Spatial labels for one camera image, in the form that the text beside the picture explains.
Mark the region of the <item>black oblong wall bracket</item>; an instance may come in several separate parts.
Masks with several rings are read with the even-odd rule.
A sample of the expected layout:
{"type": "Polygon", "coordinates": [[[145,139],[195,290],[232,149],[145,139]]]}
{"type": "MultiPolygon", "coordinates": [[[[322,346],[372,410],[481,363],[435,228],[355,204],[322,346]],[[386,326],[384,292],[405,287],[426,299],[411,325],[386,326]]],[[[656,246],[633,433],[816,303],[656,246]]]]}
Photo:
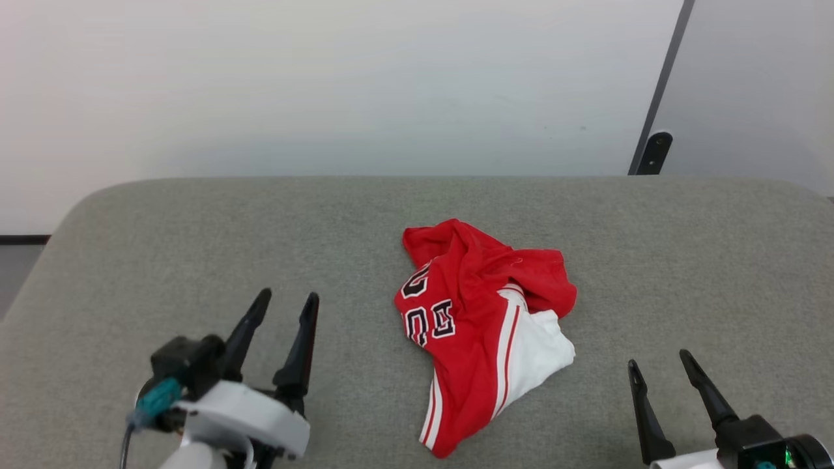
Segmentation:
{"type": "Polygon", "coordinates": [[[673,136],[668,132],[652,134],[643,148],[634,175],[659,175],[673,141],[673,136]]]}

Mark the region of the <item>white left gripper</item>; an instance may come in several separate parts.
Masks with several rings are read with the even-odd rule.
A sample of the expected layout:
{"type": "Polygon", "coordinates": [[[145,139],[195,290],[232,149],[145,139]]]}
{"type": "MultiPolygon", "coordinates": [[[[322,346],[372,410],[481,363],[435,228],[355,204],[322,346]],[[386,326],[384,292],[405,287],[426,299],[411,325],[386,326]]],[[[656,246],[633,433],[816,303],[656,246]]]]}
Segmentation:
{"type": "Polygon", "coordinates": [[[185,410],[186,422],[175,469],[271,469],[276,459],[305,455],[310,425],[302,415],[315,351],[317,293],[307,297],[294,344],[273,377],[277,400],[233,382],[242,381],[242,364],[271,297],[271,289],[259,291],[227,338],[224,380],[194,403],[176,404],[185,410]]]}

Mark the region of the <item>red and white sports garment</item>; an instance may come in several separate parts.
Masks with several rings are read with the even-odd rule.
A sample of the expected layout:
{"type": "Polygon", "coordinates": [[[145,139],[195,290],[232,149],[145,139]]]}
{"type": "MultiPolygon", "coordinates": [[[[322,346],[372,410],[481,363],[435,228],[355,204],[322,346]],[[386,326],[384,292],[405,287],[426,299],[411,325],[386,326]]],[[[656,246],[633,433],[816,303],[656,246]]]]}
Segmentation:
{"type": "Polygon", "coordinates": [[[461,220],[409,227],[402,244],[415,271],[394,305],[434,367],[420,442],[444,459],[574,362],[560,320],[577,290],[559,250],[513,249],[461,220]]]}

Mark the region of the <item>dark wall panel strip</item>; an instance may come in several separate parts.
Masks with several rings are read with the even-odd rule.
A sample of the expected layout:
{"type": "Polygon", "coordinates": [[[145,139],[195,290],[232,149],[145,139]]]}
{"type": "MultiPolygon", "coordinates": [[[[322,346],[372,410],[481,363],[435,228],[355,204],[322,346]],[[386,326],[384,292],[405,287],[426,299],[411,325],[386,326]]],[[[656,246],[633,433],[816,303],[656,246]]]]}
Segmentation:
{"type": "Polygon", "coordinates": [[[655,122],[657,112],[659,110],[659,105],[661,104],[662,98],[664,96],[665,88],[667,88],[667,83],[670,78],[671,71],[673,69],[678,50],[680,48],[680,44],[682,43],[682,39],[684,38],[686,27],[690,21],[692,9],[694,9],[695,4],[696,0],[682,0],[682,6],[680,7],[680,12],[677,16],[675,29],[672,32],[669,47],[667,48],[667,52],[665,53],[665,58],[661,66],[661,71],[659,71],[655,91],[653,93],[652,100],[650,100],[650,106],[646,114],[646,118],[644,119],[644,125],[640,132],[640,137],[637,146],[635,147],[635,152],[631,161],[631,165],[629,166],[629,176],[643,175],[643,173],[641,173],[640,170],[641,166],[644,165],[642,162],[644,157],[644,151],[646,150],[646,147],[649,145],[650,136],[652,136],[652,128],[655,122]]]}

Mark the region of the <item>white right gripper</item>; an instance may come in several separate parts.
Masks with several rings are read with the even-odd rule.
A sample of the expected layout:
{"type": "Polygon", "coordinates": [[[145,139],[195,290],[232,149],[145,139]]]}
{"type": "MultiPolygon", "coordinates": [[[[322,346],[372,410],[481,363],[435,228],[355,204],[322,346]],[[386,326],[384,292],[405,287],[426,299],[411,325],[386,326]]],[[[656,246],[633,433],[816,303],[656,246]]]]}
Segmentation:
{"type": "MultiPolygon", "coordinates": [[[[679,357],[691,385],[699,392],[712,428],[717,431],[721,425],[739,421],[735,410],[727,403],[693,354],[681,349],[679,357]]],[[[718,461],[717,448],[676,456],[675,446],[665,437],[650,406],[648,386],[639,365],[632,359],[628,361],[627,366],[643,464],[650,465],[650,469],[724,469],[718,461]]]]}

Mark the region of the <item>grey fabric sofa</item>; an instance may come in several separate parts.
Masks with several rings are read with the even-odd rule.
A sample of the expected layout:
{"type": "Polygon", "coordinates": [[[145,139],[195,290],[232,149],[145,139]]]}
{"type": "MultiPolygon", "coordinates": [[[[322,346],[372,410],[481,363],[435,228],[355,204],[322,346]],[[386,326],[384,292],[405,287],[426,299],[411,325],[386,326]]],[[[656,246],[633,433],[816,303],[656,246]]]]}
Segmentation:
{"type": "Polygon", "coordinates": [[[270,386],[321,296],[305,457],[277,469],[642,469],[634,359],[680,453],[714,446],[678,356],[741,418],[834,452],[834,204],[733,178],[161,179],[76,205],[0,321],[0,469],[117,469],[149,357],[229,335],[273,290],[242,374],[270,386]],[[428,354],[394,294],[400,237],[458,218],[563,253],[576,359],[436,459],[419,443],[428,354]]]}

